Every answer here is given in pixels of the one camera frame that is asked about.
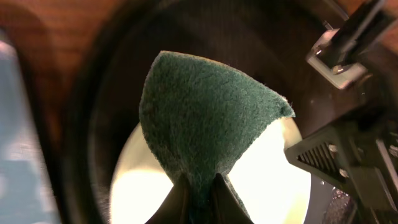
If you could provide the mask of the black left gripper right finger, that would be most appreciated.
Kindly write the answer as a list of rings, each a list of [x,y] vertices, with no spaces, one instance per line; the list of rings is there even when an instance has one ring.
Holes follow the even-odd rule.
[[[211,185],[211,214],[213,224],[253,224],[219,173]]]

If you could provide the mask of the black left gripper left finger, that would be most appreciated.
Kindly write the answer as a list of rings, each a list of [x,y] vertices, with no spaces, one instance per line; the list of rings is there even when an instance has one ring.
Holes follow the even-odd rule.
[[[187,224],[190,199],[190,183],[182,174],[146,224]]]

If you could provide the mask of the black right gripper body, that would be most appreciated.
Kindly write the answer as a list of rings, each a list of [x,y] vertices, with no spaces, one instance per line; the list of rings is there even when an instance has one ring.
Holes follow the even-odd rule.
[[[397,223],[397,54],[377,44],[359,56],[366,75],[333,100],[363,223]]]

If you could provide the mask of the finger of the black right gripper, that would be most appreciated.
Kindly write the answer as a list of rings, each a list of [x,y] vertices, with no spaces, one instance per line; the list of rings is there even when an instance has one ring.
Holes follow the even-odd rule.
[[[349,138],[336,127],[323,128],[284,150],[287,161],[336,188],[354,192],[352,179],[341,175],[349,172],[354,155]]]

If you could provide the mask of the mint plate top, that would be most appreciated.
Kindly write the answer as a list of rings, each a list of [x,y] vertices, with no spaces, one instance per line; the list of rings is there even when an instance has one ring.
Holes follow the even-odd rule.
[[[303,223],[311,175],[289,164],[284,149],[302,137],[292,118],[275,120],[235,163],[228,177],[254,223]],[[127,139],[111,181],[110,222],[145,223],[173,187],[148,148],[141,125]]]

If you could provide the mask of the green yellow scrub sponge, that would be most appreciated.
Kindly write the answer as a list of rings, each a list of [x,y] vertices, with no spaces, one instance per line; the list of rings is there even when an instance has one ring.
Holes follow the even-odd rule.
[[[154,59],[139,104],[149,149],[172,182],[184,175],[190,183],[190,223],[210,222],[215,175],[227,177],[268,125],[294,114],[283,96],[244,72],[170,51]]]

